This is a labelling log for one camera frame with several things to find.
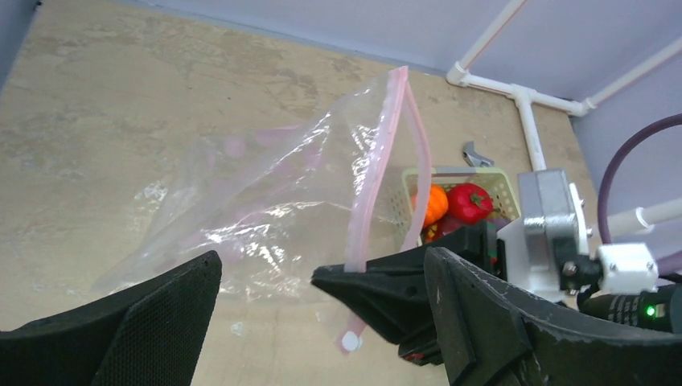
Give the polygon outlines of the orange toy pumpkin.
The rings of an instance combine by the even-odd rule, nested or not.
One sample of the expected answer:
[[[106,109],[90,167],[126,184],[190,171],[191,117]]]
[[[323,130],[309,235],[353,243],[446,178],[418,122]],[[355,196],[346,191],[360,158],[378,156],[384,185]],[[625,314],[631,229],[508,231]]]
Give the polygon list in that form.
[[[423,228],[437,223],[449,209],[449,201],[443,187],[432,184],[429,190],[429,199],[423,220]]]

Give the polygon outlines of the clear zip top bag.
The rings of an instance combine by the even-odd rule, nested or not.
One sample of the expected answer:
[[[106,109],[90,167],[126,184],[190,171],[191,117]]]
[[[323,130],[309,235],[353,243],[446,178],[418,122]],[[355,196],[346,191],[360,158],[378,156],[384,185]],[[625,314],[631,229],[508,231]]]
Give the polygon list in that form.
[[[141,244],[93,289],[111,294],[213,250],[226,298],[325,304],[310,284],[317,267],[360,273],[417,246],[431,165],[405,67],[300,125],[202,137]]]

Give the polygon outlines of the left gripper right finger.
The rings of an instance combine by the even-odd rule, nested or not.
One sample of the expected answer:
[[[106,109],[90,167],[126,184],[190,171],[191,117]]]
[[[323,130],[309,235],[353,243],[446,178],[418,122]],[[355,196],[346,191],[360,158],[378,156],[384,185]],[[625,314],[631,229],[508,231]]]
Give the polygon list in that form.
[[[452,385],[678,385],[681,337],[581,314],[428,248],[425,283]]]

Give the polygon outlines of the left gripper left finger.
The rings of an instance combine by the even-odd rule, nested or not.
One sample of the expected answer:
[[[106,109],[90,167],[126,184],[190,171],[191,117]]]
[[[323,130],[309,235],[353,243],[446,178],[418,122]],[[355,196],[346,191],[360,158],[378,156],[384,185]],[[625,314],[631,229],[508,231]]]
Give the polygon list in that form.
[[[189,385],[222,274],[209,251],[148,281],[1,333],[3,385]]]

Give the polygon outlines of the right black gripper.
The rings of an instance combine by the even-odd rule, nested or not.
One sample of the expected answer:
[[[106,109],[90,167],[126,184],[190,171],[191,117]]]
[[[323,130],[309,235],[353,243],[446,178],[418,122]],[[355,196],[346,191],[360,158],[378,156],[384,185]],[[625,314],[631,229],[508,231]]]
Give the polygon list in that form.
[[[377,258],[361,273],[343,265],[314,270],[310,283],[342,302],[417,366],[443,363],[425,285],[428,248],[443,247],[497,278],[503,277],[503,243],[497,228],[485,221],[464,225],[429,243]]]

